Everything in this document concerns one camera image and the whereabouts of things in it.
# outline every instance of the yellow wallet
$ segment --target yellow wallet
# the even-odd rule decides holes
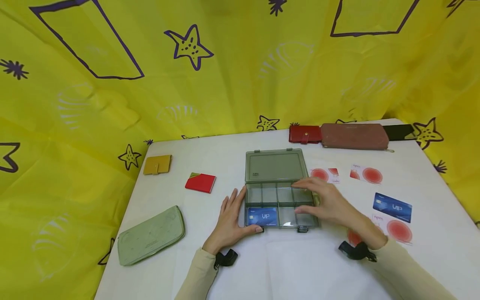
[[[171,161],[172,155],[147,157],[147,160],[145,161],[144,175],[168,173],[168,171],[170,171]]]

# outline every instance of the clear plastic box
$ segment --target clear plastic box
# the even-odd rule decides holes
[[[317,218],[295,214],[295,207],[315,205],[319,201],[312,192],[291,187],[305,177],[308,172],[301,149],[247,152],[245,225],[296,228],[298,232],[318,227]]]

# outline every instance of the woman's right hand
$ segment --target woman's right hand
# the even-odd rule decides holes
[[[372,221],[353,207],[336,186],[318,177],[309,177],[292,184],[293,188],[307,189],[320,196],[319,206],[302,205],[297,214],[310,214],[319,219],[345,226],[360,235],[370,249],[383,247],[388,239]]]
[[[350,227],[363,215],[355,209],[337,190],[336,186],[318,177],[309,177],[292,184],[293,188],[307,189],[320,196],[319,206],[302,205],[295,209],[297,214],[310,214],[345,227]]]

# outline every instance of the sleeve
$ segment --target sleeve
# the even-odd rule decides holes
[[[372,263],[373,270],[390,283],[401,299],[456,300],[394,239],[389,237],[385,246],[370,251],[377,256],[377,262]]]
[[[181,285],[175,300],[205,300],[215,276],[218,272],[214,268],[215,255],[198,249],[193,257],[192,264],[185,281]]]

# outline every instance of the green wallet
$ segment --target green wallet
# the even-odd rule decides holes
[[[132,265],[176,243],[185,236],[178,206],[122,232],[118,250],[121,265]]]

